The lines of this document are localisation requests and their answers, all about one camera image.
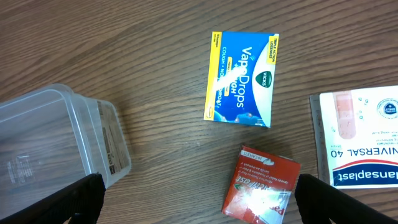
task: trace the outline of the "black object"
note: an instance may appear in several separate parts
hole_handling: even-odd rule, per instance
[[[310,174],[300,175],[294,196],[304,224],[398,223]]]
[[[104,204],[105,185],[101,174],[90,174],[62,190],[6,217],[0,224],[96,223]]]

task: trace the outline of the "red box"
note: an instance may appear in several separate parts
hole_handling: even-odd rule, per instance
[[[280,224],[300,164],[243,146],[223,213],[249,223]]]

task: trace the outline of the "blue and yellow package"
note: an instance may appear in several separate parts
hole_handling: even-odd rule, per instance
[[[271,127],[279,34],[213,32],[205,120]]]

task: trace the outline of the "wooden table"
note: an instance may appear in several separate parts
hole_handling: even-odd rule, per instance
[[[202,120],[214,30],[280,33],[271,129]],[[0,101],[64,83],[118,107],[133,168],[99,223],[240,223],[242,143],[317,175],[308,96],[398,84],[398,1],[2,0],[0,49]],[[398,218],[397,189],[345,192]]]

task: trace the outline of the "clear plastic bin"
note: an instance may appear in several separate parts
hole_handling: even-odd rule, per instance
[[[0,104],[0,219],[99,172],[131,169],[114,106],[54,84]]]

